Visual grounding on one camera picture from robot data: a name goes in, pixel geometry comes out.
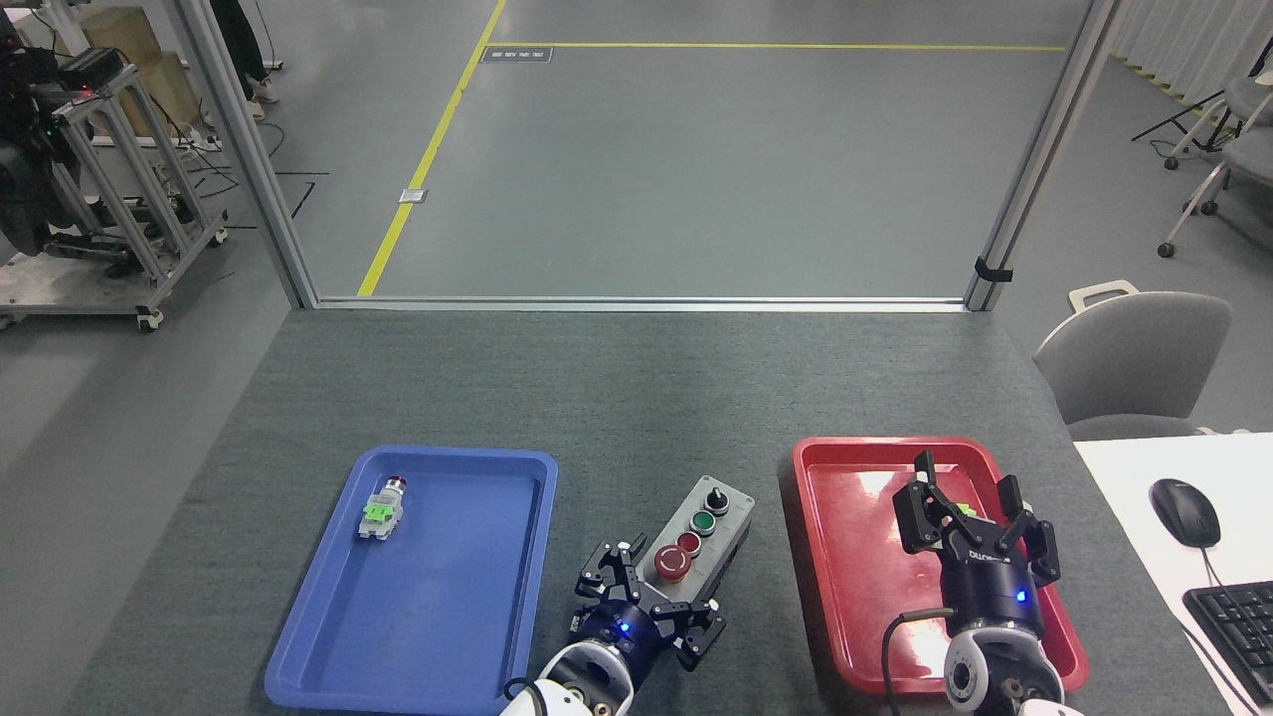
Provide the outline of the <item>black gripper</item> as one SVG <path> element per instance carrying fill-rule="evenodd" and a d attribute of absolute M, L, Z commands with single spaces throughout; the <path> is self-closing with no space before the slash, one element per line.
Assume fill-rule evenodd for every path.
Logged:
<path fill-rule="evenodd" d="M 914 468 L 915 476 L 892 497 L 899 540 L 914 555 L 936 549 L 943 539 L 939 589 L 943 606 L 953 612 L 946 618 L 946 634 L 1008 627 L 1041 640 L 1045 629 L 1037 589 L 1062 576 L 1060 561 L 1054 526 L 1023 502 L 1018 476 L 1006 475 L 997 483 L 1008 525 L 995 539 L 995 555 L 990 544 L 981 545 L 973 516 L 939 489 L 934 454 L 918 454 Z M 959 533 L 943 536 L 943 519 Z"/>
<path fill-rule="evenodd" d="M 636 575 L 645 544 L 645 535 L 600 543 L 575 581 L 577 598 L 589 603 L 575 612 L 570 629 L 572 643 L 598 640 L 616 647 L 636 688 L 666 652 L 694 671 L 726 629 L 714 599 L 670 603 L 659 590 L 645 589 Z"/>

